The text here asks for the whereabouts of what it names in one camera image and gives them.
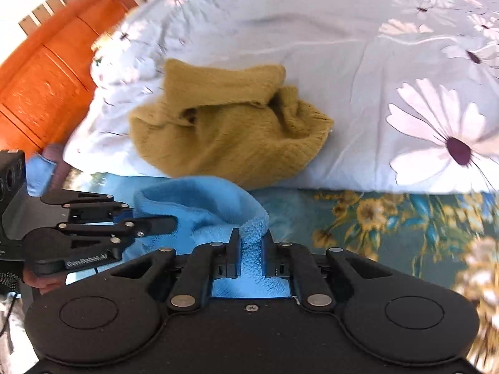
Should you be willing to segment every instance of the person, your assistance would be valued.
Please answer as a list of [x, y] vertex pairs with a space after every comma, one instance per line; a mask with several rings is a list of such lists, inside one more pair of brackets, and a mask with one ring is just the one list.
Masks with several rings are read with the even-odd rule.
[[38, 288], [42, 295], [66, 285], [66, 278], [67, 274], [53, 277], [37, 277], [26, 267], [24, 267], [22, 273], [22, 280], [30, 287]]

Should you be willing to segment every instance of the orange wooden furniture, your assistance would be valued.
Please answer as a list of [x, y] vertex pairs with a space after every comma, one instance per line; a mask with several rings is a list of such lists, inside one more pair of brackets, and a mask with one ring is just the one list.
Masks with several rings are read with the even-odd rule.
[[73, 0], [0, 66], [0, 149], [27, 156], [65, 143], [85, 117], [95, 85], [91, 45], [134, 0]]

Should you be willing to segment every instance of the metal pin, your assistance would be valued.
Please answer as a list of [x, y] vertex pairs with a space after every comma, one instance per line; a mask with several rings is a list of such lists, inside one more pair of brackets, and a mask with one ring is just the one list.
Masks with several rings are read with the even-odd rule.
[[196, 299], [191, 295], [176, 295], [170, 302], [178, 308], [191, 307], [196, 303]]
[[307, 298], [307, 302], [315, 307], [327, 307], [333, 300], [326, 294], [314, 294]]
[[248, 312], [256, 312], [258, 311], [259, 306], [258, 305], [255, 305], [255, 304], [249, 304], [249, 305], [246, 305], [245, 309], [248, 311]]

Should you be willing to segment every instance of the camera lens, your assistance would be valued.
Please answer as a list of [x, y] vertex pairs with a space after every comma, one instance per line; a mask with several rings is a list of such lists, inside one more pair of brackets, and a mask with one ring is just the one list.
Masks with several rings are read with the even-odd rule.
[[14, 174], [14, 169], [11, 167], [7, 170], [7, 189], [10, 191], [14, 187], [14, 183], [16, 182], [16, 175]]
[[22, 176], [22, 162], [18, 161], [17, 163], [17, 177], [21, 178]]

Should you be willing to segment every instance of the blue towel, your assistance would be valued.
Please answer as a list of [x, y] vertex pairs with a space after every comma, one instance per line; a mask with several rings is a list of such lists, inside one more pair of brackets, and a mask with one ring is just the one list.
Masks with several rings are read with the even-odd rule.
[[26, 184], [29, 195], [40, 197], [43, 195], [52, 175], [56, 169], [56, 164], [47, 160], [42, 155], [35, 153], [26, 161]]
[[269, 229], [269, 215], [246, 191], [218, 177], [183, 177], [138, 191], [135, 217], [174, 215], [177, 230], [170, 235], [137, 239], [123, 253], [123, 261], [160, 247], [177, 254], [192, 252], [210, 242], [229, 242], [239, 228], [242, 248], [241, 276], [214, 281], [212, 296], [222, 298], [289, 297], [288, 281], [261, 274], [261, 237]]

